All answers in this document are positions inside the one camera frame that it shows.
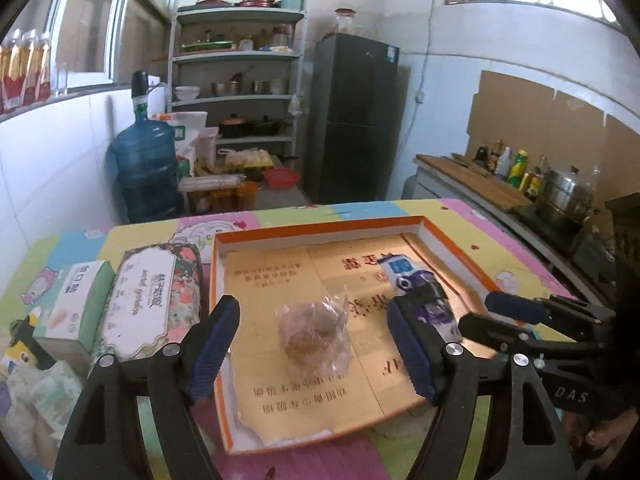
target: metal shelf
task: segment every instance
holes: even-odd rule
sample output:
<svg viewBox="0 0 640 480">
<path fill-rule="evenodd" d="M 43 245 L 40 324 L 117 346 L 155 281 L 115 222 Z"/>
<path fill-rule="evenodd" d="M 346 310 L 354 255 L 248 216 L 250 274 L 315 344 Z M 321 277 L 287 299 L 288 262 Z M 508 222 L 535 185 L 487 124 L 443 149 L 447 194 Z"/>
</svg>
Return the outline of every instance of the metal shelf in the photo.
<svg viewBox="0 0 640 480">
<path fill-rule="evenodd" d="M 271 136 L 271 137 L 238 137 L 237 139 L 217 139 L 216 144 L 251 144 L 254 142 L 293 142 L 293 137 Z"/>
<path fill-rule="evenodd" d="M 176 19 L 181 25 L 205 22 L 299 22 L 305 17 L 304 12 L 274 7 L 218 7 L 216 9 L 194 9 L 178 12 Z"/>
<path fill-rule="evenodd" d="M 224 97 L 203 97 L 193 101 L 174 101 L 170 105 L 172 108 L 178 106 L 199 105 L 202 103 L 225 103 L 229 101 L 291 101 L 291 95 L 229 95 Z"/>
<path fill-rule="evenodd" d="M 299 57 L 300 54 L 296 54 L 295 52 L 263 52 L 260 50 L 237 50 L 233 52 L 194 52 L 193 54 L 174 56 L 172 58 L 172 61 L 176 64 L 202 63 L 207 61 L 237 61 L 241 59 L 260 61 L 288 61 L 297 59 Z"/>
</svg>

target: wooden cutting board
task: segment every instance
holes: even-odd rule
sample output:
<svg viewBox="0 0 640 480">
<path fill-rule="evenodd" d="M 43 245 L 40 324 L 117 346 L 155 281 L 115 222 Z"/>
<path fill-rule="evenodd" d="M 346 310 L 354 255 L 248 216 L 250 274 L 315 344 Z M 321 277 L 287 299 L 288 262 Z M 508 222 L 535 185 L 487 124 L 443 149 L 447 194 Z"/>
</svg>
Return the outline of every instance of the wooden cutting board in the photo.
<svg viewBox="0 0 640 480">
<path fill-rule="evenodd" d="M 513 211 L 517 206 L 531 204 L 519 190 L 491 175 L 482 176 L 477 171 L 440 156 L 416 155 L 415 158 L 468 187 L 505 213 Z"/>
</svg>

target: wet wipes package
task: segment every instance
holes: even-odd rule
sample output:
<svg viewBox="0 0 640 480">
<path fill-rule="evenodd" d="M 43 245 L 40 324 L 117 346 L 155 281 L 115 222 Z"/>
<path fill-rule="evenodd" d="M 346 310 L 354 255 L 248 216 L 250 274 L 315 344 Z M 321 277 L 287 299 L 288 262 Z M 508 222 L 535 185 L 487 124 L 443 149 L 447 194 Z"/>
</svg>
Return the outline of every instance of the wet wipes package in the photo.
<svg viewBox="0 0 640 480">
<path fill-rule="evenodd" d="M 390 254 L 379 258 L 378 264 L 389 282 L 396 286 L 400 296 L 420 286 L 431 287 L 434 300 L 419 307 L 416 316 L 421 322 L 434 326 L 447 343 L 462 341 L 447 295 L 431 271 L 404 254 Z"/>
</svg>

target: electrical cord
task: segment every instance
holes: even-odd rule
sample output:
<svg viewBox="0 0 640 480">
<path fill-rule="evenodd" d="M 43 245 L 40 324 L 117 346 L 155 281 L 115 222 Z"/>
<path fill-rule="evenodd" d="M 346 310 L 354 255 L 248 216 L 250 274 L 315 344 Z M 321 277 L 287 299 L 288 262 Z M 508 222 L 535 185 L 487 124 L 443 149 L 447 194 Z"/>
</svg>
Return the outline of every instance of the electrical cord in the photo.
<svg viewBox="0 0 640 480">
<path fill-rule="evenodd" d="M 434 11 L 434 7 L 436 4 L 436 0 L 431 0 L 431 9 L 429 12 L 429 17 L 427 18 L 427 47 L 425 49 L 424 52 L 424 63 L 422 64 L 422 71 L 420 73 L 420 84 L 418 85 L 418 89 L 415 93 L 415 95 L 417 96 L 419 93 L 424 93 L 424 81 L 426 79 L 426 75 L 427 75 L 427 63 L 428 63 L 428 59 L 429 59 L 429 47 L 431 46 L 431 19 L 433 18 L 433 11 Z M 400 158 L 402 157 L 402 154 L 404 153 L 404 149 L 406 148 L 407 142 L 409 141 L 409 138 L 411 137 L 411 134 L 414 130 L 414 125 L 415 125 L 415 120 L 418 117 L 418 110 L 420 109 L 420 105 L 422 103 L 419 103 L 417 101 L 417 99 L 415 100 L 415 107 L 414 107 L 414 114 L 411 117 L 411 121 L 409 122 L 409 127 L 406 130 L 406 133 L 404 134 L 403 138 L 399 141 L 398 143 L 398 150 L 396 151 L 396 157 L 394 159 L 394 164 L 393 164 L 393 168 L 396 166 L 396 164 L 400 161 Z"/>
</svg>

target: silver screw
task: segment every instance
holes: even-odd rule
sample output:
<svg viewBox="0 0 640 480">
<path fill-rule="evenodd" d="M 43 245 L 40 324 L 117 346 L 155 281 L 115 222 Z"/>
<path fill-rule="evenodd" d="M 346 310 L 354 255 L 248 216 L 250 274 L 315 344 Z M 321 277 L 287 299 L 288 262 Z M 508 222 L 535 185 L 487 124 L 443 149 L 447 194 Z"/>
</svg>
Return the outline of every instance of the silver screw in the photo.
<svg viewBox="0 0 640 480">
<path fill-rule="evenodd" d="M 180 353 L 180 345 L 178 343 L 169 343 L 162 347 L 162 353 L 167 357 L 178 355 Z"/>
<path fill-rule="evenodd" d="M 447 349 L 447 354 L 449 355 L 460 355 L 463 352 L 462 346 L 460 346 L 458 343 L 449 343 L 446 346 Z"/>
<path fill-rule="evenodd" d="M 102 367 L 102 368 L 108 368 L 113 364 L 113 356 L 110 354 L 107 355 L 103 355 L 100 360 L 98 361 L 98 364 Z"/>
<path fill-rule="evenodd" d="M 513 356 L 513 362 L 518 366 L 527 366 L 529 364 L 529 358 L 523 354 L 516 354 Z"/>
</svg>

